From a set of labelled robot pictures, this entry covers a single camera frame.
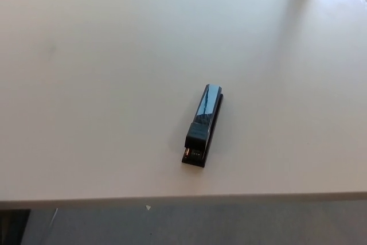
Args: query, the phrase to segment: floor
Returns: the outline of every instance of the floor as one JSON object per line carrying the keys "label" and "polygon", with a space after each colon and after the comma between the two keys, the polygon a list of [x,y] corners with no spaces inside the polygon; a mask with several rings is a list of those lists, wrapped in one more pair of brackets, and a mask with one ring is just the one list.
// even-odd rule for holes
{"label": "floor", "polygon": [[34,211],[23,245],[365,245],[367,201]]}

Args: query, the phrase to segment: gray carpet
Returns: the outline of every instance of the gray carpet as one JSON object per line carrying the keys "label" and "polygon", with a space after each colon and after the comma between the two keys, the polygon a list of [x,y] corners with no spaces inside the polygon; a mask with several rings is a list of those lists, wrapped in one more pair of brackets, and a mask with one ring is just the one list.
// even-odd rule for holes
{"label": "gray carpet", "polygon": [[33,211],[23,245],[367,244],[367,201]]}

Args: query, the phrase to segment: table surface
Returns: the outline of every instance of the table surface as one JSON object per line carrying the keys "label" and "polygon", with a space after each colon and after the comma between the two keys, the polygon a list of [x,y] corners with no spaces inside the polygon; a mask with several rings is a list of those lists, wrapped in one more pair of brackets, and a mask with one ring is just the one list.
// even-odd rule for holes
{"label": "table surface", "polygon": [[[367,197],[364,0],[0,0],[0,207]],[[204,87],[205,169],[181,163]]]}

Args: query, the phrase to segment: table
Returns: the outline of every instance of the table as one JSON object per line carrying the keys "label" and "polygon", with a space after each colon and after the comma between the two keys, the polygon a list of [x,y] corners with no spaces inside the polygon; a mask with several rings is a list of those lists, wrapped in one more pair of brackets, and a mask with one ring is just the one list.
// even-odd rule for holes
{"label": "table", "polygon": [[[367,198],[364,0],[0,0],[0,208]],[[208,83],[205,169],[181,163]]]}

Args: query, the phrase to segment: black stapler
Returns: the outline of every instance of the black stapler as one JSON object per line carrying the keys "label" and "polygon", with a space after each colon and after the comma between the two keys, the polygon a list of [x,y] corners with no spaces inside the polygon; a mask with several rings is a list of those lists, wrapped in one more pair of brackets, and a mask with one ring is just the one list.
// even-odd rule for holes
{"label": "black stapler", "polygon": [[205,87],[194,121],[186,136],[183,163],[202,168],[205,166],[222,100],[220,86],[208,84]]}

